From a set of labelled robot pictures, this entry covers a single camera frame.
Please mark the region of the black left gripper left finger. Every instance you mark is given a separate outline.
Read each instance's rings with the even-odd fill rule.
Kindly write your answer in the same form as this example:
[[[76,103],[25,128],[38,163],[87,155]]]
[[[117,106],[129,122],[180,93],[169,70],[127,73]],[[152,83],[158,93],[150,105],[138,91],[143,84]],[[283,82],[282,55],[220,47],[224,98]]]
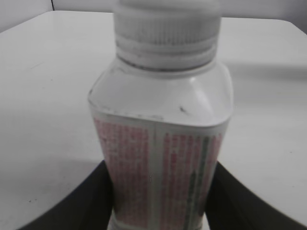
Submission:
[[[67,197],[21,230],[106,230],[113,208],[113,185],[105,161]]]

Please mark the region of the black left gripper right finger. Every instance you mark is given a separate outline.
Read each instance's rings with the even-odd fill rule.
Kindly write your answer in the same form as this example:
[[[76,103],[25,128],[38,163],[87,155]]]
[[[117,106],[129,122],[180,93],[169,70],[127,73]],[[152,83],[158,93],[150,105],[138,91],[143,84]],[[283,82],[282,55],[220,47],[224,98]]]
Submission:
[[[305,230],[261,200],[217,163],[205,206],[211,230]]]

